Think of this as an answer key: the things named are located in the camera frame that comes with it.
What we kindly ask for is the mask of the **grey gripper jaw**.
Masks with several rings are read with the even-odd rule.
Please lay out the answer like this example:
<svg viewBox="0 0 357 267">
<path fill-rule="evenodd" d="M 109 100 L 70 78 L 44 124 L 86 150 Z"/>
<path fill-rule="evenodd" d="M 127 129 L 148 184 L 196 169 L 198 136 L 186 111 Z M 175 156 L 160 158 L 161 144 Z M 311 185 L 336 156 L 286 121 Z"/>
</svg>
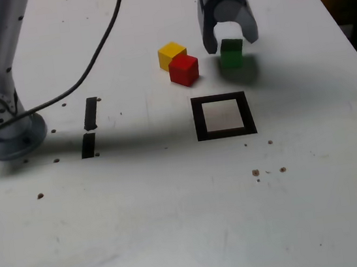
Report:
<svg viewBox="0 0 357 267">
<path fill-rule="evenodd" d="M 218 42 L 213 30 L 217 25 L 214 13 L 218 0 L 197 0 L 197 3 L 198 22 L 202 42 L 208 54 L 216 54 Z"/>
<path fill-rule="evenodd" d="M 218 23 L 234 22 L 240 25 L 241 33 L 251 44 L 258 40 L 258 27 L 248 4 L 238 0 L 219 0 L 214 10 Z"/>
</svg>

